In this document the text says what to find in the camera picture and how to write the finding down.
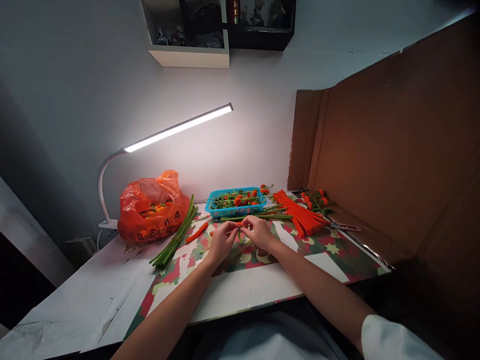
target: desk lamp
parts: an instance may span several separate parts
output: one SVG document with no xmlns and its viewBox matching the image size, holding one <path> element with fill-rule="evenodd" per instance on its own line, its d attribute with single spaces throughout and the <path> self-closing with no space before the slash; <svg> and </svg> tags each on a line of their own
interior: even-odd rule
<svg viewBox="0 0 480 360">
<path fill-rule="evenodd" d="M 216 109 L 213 109 L 211 111 L 203 113 L 202 115 L 193 117 L 189 120 L 178 123 L 177 125 L 166 128 L 165 130 L 162 130 L 162 131 L 154 133 L 150 136 L 144 137 L 143 139 L 138 140 L 138 141 L 134 142 L 133 144 L 122 147 L 120 150 L 118 150 L 117 152 L 114 152 L 112 155 L 107 157 L 105 159 L 105 161 L 101 164 L 100 170 L 98 171 L 98 198 L 100 199 L 101 209 L 102 209 L 103 215 L 105 217 L 105 221 L 102 221 L 100 224 L 98 224 L 98 226 L 101 227 L 101 228 L 116 229 L 117 228 L 117 223 L 118 223 L 118 220 L 110 218 L 109 212 L 107 211 L 107 207 L 105 206 L 105 200 L 104 200 L 104 191 L 103 191 L 102 182 L 103 182 L 103 178 L 104 178 L 105 168 L 107 167 L 109 162 L 111 162 L 114 158 L 116 158 L 119 155 L 132 153 L 135 150 L 138 150 L 138 149 L 141 149 L 141 148 L 143 148 L 147 145 L 153 144 L 153 143 L 157 142 L 158 140 L 165 139 L 166 137 L 169 137 L 170 135 L 179 133 L 183 130 L 194 127 L 195 125 L 204 123 L 208 120 L 219 117 L 220 115 L 229 113 L 233 110 L 234 110 L 234 108 L 232 107 L 232 103 L 229 102 L 227 105 L 220 106 Z"/>
</svg>

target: white sleeve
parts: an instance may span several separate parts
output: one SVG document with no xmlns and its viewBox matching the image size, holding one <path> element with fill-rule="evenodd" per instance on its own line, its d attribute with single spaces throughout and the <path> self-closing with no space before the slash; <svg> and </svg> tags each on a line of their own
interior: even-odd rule
<svg viewBox="0 0 480 360">
<path fill-rule="evenodd" d="M 366 360 L 442 360 L 440 355 L 405 326 L 378 315 L 368 315 L 363 321 L 361 348 Z"/>
</svg>

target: hand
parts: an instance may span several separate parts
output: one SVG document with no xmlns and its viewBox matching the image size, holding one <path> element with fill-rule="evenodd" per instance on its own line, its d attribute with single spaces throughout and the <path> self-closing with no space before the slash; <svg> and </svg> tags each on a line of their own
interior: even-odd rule
<svg viewBox="0 0 480 360">
<path fill-rule="evenodd" d="M 236 222 L 226 221 L 213 231 L 210 250 L 207 259 L 212 260 L 218 266 L 228 256 L 235 237 L 239 233 L 240 226 Z"/>
<path fill-rule="evenodd" d="M 260 249 L 271 252 L 272 246 L 278 241 L 275 236 L 270 232 L 269 227 L 265 223 L 265 220 L 249 215 L 241 222 L 240 231 L 249 238 Z"/>
</svg>

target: bundle of orange pipe cleaners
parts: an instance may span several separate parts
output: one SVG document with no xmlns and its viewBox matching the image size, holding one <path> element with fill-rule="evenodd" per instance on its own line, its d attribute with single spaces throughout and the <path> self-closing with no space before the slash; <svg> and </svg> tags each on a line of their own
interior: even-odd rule
<svg viewBox="0 0 480 360">
<path fill-rule="evenodd" d="M 298 234 L 302 238 L 305 237 L 305 234 L 307 234 L 307 236 L 315 235 L 321 231 L 325 225 L 329 224 L 329 221 L 321 214 L 312 212 L 300 206 L 289 198 L 283 190 L 274 193 L 273 198 L 278 204 L 283 203 L 283 207 L 287 208 L 285 212 L 288 215 L 293 216 L 291 220 L 295 224 Z"/>
</svg>

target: orange plastic bag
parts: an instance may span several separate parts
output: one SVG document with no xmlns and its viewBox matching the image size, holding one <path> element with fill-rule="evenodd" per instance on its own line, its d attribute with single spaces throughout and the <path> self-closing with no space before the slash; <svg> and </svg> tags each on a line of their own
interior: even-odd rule
<svg viewBox="0 0 480 360">
<path fill-rule="evenodd" d="M 152 242 L 178 230 L 189 209 L 190 199 L 179 187 L 179 174 L 167 170 L 157 178 L 141 178 L 128 184 L 120 196 L 118 232 L 135 243 Z M 141 212 L 169 199 L 172 205 L 143 218 Z"/>
</svg>

